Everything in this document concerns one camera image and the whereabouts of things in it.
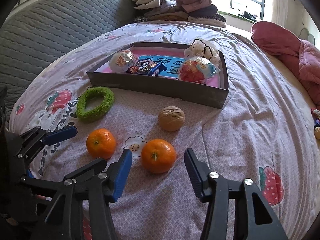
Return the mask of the red surprise egg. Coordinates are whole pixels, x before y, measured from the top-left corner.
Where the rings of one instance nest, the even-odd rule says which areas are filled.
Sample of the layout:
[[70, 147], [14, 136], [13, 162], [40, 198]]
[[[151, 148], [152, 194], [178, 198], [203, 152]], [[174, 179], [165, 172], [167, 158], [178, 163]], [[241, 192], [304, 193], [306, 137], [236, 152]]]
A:
[[213, 78], [219, 72], [220, 68], [208, 59], [193, 56], [184, 60], [177, 71], [177, 76], [181, 81], [205, 84], [207, 80]]

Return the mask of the beige plush toy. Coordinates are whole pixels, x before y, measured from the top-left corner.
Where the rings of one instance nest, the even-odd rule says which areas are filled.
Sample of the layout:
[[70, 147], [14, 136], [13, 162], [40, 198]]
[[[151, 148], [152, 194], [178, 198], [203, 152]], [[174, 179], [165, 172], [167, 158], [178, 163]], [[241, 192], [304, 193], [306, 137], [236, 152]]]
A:
[[192, 44], [184, 51], [185, 59], [194, 56], [204, 57], [216, 67], [218, 67], [221, 63], [219, 51], [216, 46], [200, 38], [193, 40]]

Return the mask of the pink strawberry bed sheet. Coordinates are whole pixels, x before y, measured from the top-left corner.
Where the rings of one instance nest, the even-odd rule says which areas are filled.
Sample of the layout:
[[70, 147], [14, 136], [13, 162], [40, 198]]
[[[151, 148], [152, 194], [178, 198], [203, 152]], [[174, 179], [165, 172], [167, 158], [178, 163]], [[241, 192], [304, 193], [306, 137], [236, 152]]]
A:
[[[91, 124], [77, 119], [78, 97], [91, 85], [87, 72], [102, 59], [135, 42], [191, 44], [196, 38], [212, 42], [225, 56], [229, 93], [221, 109], [115, 89], [103, 118]], [[185, 113], [184, 125], [174, 132], [158, 123], [168, 106]], [[114, 135], [113, 161], [134, 139], [164, 139], [174, 146], [175, 165], [160, 175], [142, 168], [135, 153], [124, 193], [111, 206], [119, 239], [200, 238], [207, 206], [195, 196], [185, 169], [188, 148], [227, 179], [264, 182], [263, 194], [288, 238], [302, 239], [319, 212], [319, 147], [310, 109], [294, 76], [250, 40], [205, 25], [150, 22], [105, 33], [53, 62], [17, 100], [9, 127], [17, 134], [37, 125], [77, 127], [76, 137], [45, 147], [31, 163], [34, 177], [53, 181], [91, 162], [86, 139], [95, 129]]]

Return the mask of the small toys at bed edge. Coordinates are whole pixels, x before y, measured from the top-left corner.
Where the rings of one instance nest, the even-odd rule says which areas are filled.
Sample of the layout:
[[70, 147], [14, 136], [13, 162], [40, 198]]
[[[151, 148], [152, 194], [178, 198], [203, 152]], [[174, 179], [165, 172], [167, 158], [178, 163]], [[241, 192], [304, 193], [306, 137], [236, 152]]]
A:
[[314, 118], [314, 135], [316, 139], [320, 139], [320, 111], [318, 109], [312, 109], [311, 114]]

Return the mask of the walnut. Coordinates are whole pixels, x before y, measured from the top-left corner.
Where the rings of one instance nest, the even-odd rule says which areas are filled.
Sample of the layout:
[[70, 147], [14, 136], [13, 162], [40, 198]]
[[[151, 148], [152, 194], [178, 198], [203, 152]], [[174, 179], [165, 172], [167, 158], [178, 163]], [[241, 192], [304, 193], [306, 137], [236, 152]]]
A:
[[167, 132], [177, 131], [185, 123], [185, 113], [176, 106], [164, 107], [158, 114], [158, 123]]

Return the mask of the red quilted duvet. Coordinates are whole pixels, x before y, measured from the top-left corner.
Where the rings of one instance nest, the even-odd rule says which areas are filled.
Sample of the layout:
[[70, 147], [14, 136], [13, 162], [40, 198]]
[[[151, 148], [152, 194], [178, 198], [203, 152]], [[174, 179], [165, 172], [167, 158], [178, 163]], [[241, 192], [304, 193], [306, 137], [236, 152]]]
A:
[[252, 41], [263, 51], [275, 56], [296, 77], [319, 108], [319, 50], [307, 40], [273, 22], [252, 25]]

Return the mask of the blue snack packet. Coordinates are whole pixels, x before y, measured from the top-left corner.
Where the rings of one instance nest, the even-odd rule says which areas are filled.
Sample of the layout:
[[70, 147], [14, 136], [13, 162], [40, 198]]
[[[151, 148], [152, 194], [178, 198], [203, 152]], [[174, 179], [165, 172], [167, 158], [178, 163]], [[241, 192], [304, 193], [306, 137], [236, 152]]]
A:
[[145, 76], [159, 76], [161, 72], [166, 70], [167, 67], [162, 63], [156, 63], [152, 60], [139, 60], [131, 66], [126, 73]]

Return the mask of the white chair back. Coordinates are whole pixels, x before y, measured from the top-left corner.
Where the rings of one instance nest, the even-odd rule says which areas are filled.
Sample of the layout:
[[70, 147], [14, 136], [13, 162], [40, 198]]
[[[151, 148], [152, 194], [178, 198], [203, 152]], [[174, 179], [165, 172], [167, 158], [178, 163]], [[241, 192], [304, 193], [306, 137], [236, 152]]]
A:
[[315, 37], [306, 28], [302, 28], [298, 37], [301, 40], [309, 41], [311, 44], [315, 45]]

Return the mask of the orange mandarin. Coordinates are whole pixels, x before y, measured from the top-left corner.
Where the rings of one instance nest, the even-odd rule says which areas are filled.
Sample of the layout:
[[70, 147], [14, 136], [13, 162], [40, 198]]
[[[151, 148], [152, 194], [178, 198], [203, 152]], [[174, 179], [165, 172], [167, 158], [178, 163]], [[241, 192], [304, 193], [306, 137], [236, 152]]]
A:
[[94, 158], [110, 159], [116, 150], [116, 140], [113, 134], [105, 129], [96, 129], [89, 134], [86, 140], [89, 155]]
[[174, 165], [177, 153], [171, 143], [163, 139], [147, 142], [140, 155], [142, 166], [149, 172], [161, 174], [168, 172]]

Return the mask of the pink blue picture book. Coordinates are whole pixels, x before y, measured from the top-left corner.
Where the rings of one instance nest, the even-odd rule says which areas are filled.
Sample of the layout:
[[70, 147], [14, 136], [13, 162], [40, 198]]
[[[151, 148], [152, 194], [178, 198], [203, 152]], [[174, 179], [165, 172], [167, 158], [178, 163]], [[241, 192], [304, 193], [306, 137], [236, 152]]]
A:
[[[138, 44], [132, 44], [129, 46], [128, 49], [120, 49], [121, 50], [130, 50], [132, 51], [136, 57], [140, 60], [152, 60], [157, 63], [162, 63], [166, 66], [167, 70], [162, 71], [160, 76], [177, 79], [177, 71], [180, 65], [184, 61], [184, 50], [187, 49], [189, 46], [186, 44], [178, 44], [178, 43], [168, 43], [168, 44], [160, 44], [156, 43], [156, 45], [175, 45], [173, 47], [156, 47], [155, 45], [148, 45], [147, 47], [138, 46]], [[95, 71], [91, 70], [94, 73], [111, 73], [112, 70], [109, 68], [109, 61], [110, 59], [106, 59], [106, 62], [100, 64], [101, 66], [98, 67]], [[206, 81], [206, 85], [211, 87], [223, 88], [224, 80], [223, 80], [223, 66], [220, 64], [219, 66], [220, 71], [215, 74], [211, 79]]]

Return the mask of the pile of folded clothes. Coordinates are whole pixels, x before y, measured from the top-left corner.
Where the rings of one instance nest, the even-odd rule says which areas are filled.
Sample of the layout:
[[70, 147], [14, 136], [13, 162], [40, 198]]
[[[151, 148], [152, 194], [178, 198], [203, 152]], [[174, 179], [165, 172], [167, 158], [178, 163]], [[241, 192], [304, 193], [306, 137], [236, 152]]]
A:
[[226, 27], [226, 19], [218, 13], [212, 0], [132, 0], [137, 16], [134, 22], [187, 21]]

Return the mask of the grey quilted headboard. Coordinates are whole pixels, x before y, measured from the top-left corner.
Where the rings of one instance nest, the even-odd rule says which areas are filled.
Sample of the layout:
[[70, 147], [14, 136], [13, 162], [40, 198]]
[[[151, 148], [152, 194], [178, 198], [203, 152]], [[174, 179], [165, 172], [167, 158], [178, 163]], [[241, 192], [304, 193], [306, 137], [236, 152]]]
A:
[[132, 0], [39, 0], [1, 27], [1, 85], [7, 115], [31, 82], [59, 57], [133, 21]]

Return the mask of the dark shallow cardboard box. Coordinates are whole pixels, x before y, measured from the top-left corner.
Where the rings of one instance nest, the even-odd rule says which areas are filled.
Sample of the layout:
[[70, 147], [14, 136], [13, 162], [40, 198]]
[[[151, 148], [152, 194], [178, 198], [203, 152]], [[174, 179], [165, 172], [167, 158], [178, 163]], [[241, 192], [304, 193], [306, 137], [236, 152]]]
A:
[[[159, 55], [161, 58], [182, 58], [184, 50], [188, 47], [187, 44], [179, 43], [135, 42], [121, 47], [120, 50], [129, 49], [138, 56], [148, 58], [153, 55]], [[105, 57], [87, 72], [93, 86], [168, 96], [218, 109], [223, 107], [229, 92], [228, 70], [222, 51], [219, 51], [221, 71], [205, 84], [180, 81], [172, 77], [114, 73], [108, 66], [111, 57], [112, 55]]]

